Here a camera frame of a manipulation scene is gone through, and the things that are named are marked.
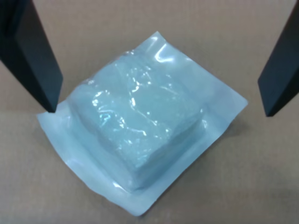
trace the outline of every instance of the sealed plastic package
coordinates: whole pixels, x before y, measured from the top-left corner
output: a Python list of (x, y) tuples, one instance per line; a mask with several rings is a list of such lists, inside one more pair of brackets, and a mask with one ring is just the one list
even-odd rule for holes
[(90, 189), (138, 216), (246, 105), (156, 32), (37, 117)]

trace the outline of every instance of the brown cardboard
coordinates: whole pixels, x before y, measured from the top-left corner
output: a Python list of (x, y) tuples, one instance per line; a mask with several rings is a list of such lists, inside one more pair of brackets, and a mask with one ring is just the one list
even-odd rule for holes
[(35, 0), (64, 75), (60, 100), (159, 31), (247, 108), (142, 217), (92, 192), (58, 157), (43, 109), (0, 65), (0, 223), (297, 223), (299, 96), (264, 115), (259, 77), (295, 0)]

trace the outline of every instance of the plastic bag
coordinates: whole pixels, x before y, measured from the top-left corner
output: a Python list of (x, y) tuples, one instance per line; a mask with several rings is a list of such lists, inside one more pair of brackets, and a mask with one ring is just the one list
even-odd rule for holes
[(37, 117), (90, 189), (138, 216), (246, 105), (156, 32)]

